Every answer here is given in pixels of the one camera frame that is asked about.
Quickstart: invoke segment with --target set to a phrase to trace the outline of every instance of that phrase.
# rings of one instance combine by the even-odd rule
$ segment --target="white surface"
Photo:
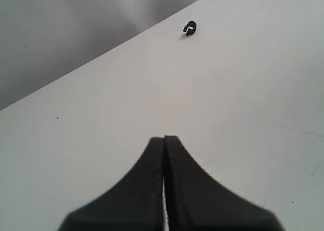
[[[287,230],[322,230],[323,1],[200,0],[1,111],[0,230],[57,229],[164,134]]]

